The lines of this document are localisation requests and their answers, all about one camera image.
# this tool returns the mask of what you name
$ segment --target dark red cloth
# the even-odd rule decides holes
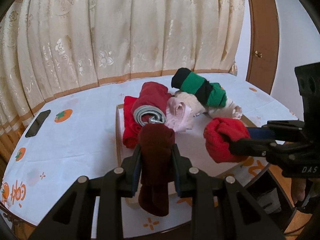
[[[168,183],[173,181],[171,150],[174,130],[162,123],[142,127],[138,141],[141,149],[139,204],[147,212],[164,217],[169,214]]]
[[[229,151],[229,143],[243,138],[250,138],[244,124],[237,119],[217,117],[204,129],[205,147],[216,163],[239,163],[247,156],[235,156]]]
[[[132,105],[137,98],[126,96],[124,97],[123,115],[124,115],[124,133],[122,143],[129,149],[134,149],[138,143],[138,133],[141,130],[141,125],[134,121],[131,114]]]
[[[139,98],[133,104],[131,113],[133,114],[140,106],[148,105],[159,108],[166,115],[167,102],[171,96],[166,86],[156,82],[146,82],[142,85]],[[141,119],[143,122],[148,122],[150,117],[144,115]]]

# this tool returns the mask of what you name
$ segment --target door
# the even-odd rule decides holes
[[[246,81],[271,93],[279,52],[279,22],[275,0],[249,0],[251,53]]]

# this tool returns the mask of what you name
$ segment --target black smartphone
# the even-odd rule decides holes
[[[50,113],[51,113],[51,110],[46,110],[46,111],[41,112],[37,116],[37,118],[34,120],[32,125],[30,125],[30,128],[28,129],[28,131],[26,133],[26,138],[36,136],[36,134],[38,133],[44,120],[47,119],[47,117],[49,116]]]

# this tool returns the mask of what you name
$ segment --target silver bolt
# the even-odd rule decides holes
[[[290,154],[289,159],[294,161],[296,159],[296,157],[294,156],[294,154]]]
[[[113,170],[113,172],[114,172],[115,174],[121,174],[121,173],[124,172],[124,169],[121,168],[121,167],[117,167],[117,168],[115,168],[115,169]]]
[[[226,177],[226,182],[228,182],[230,184],[234,184],[236,182],[236,179],[233,176],[228,176],[228,177]]]
[[[78,182],[79,183],[85,183],[87,181],[87,177],[86,176],[81,176],[78,178]]]
[[[189,169],[189,172],[190,172],[191,174],[197,174],[197,173],[199,172],[199,169],[196,168],[196,167],[191,167],[191,168]]]

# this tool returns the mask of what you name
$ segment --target curtain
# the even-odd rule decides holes
[[[2,158],[55,98],[180,67],[229,72],[243,16],[244,0],[16,0],[0,23]]]

